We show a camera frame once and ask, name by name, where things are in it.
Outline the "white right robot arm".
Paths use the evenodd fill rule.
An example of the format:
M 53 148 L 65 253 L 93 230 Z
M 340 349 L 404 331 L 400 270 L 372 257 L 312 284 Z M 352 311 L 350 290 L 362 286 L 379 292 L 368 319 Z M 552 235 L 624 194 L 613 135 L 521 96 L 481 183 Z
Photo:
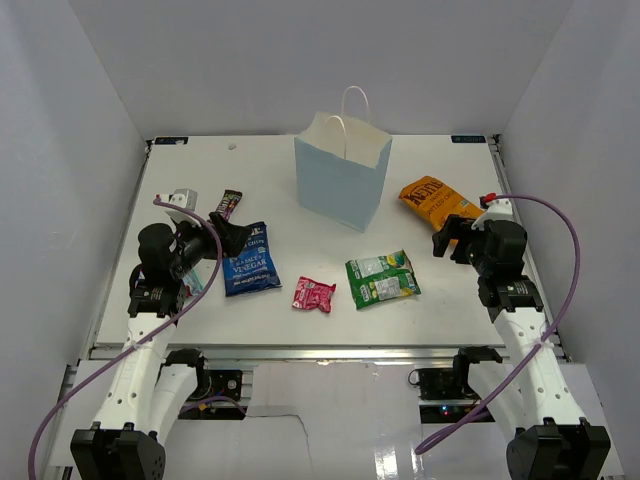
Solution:
M 597 479 L 611 448 L 605 427 L 591 424 L 565 381 L 535 284 L 524 274 L 525 229 L 505 218 L 475 221 L 450 216 L 433 236 L 433 253 L 471 265 L 478 294 L 513 363 L 506 371 L 489 353 L 460 353 L 451 374 L 461 397 L 480 396 L 507 440 L 513 479 Z

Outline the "teal red snack pouch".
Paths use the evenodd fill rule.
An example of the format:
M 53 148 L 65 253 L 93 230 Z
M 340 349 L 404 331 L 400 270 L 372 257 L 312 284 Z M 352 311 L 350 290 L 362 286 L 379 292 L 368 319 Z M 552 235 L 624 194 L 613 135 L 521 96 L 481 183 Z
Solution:
M 182 283 L 186 287 L 188 298 L 199 295 L 204 288 L 203 283 L 201 282 L 197 272 L 194 269 L 191 269 L 184 275 L 184 277 L 182 278 Z

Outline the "purple candy bar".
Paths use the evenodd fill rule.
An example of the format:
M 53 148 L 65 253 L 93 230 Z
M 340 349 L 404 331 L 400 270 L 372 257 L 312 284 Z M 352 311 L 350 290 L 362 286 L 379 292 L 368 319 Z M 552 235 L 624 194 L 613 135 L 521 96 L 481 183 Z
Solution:
M 234 209 L 238 206 L 243 194 L 237 190 L 226 189 L 215 212 L 225 220 L 228 220 Z

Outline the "red snack packet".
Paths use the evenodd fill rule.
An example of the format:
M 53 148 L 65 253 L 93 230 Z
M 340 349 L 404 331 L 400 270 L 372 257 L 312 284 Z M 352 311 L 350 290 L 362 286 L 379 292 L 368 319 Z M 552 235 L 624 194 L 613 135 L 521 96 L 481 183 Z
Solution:
M 301 276 L 295 288 L 292 307 L 304 311 L 318 309 L 322 313 L 329 314 L 332 310 L 331 301 L 335 290 L 335 284 L 328 285 Z

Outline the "orange kettle chips bag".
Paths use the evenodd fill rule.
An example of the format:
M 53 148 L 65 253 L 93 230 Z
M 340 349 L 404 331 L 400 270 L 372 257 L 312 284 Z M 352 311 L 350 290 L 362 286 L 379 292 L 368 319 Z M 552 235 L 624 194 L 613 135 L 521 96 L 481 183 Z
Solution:
M 424 176 L 405 186 L 398 198 L 424 219 L 436 232 L 451 215 L 477 219 L 483 211 L 441 180 Z

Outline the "blue vinegar chips bag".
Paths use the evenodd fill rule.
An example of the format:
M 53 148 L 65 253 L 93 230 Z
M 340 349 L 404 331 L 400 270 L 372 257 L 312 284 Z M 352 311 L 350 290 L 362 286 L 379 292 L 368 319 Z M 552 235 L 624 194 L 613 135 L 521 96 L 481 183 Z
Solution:
M 251 233 L 237 257 L 223 259 L 225 296 L 280 288 L 281 281 L 272 260 L 267 225 L 250 224 Z

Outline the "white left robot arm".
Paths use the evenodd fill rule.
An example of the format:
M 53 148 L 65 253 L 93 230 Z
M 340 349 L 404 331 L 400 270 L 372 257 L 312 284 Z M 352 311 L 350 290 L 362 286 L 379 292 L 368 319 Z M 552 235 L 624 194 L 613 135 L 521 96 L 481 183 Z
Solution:
M 188 398 L 211 387 L 197 349 L 167 350 L 181 315 L 192 306 L 184 276 L 201 260 L 239 254 L 251 229 L 218 213 L 208 219 L 184 209 L 171 225 L 138 235 L 140 263 L 129 282 L 128 335 L 106 398 L 91 426 L 78 429 L 70 450 L 83 479 L 160 479 L 166 437 Z

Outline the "green snack bag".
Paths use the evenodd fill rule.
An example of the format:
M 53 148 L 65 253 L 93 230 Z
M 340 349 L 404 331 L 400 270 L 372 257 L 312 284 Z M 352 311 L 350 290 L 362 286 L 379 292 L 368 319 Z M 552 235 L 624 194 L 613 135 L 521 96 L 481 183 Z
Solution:
M 357 310 L 421 294 L 413 266 L 404 250 L 349 260 L 345 269 Z

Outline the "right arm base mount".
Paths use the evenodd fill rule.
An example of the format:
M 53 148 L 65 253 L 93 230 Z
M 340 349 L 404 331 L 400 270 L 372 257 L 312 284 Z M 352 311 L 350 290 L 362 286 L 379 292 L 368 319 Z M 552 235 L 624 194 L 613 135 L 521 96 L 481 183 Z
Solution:
M 408 383 L 418 392 L 422 424 L 451 424 L 462 419 L 480 401 L 457 383 L 452 368 L 413 369 Z

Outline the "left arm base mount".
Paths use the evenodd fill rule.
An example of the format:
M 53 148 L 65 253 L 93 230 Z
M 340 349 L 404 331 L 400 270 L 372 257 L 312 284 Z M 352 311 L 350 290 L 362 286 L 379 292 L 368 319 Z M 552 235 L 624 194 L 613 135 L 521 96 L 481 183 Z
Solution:
M 242 395 L 243 372 L 241 370 L 204 369 L 198 374 L 198 383 L 188 397 L 191 402 L 201 401 L 212 396 L 225 396 L 239 401 Z

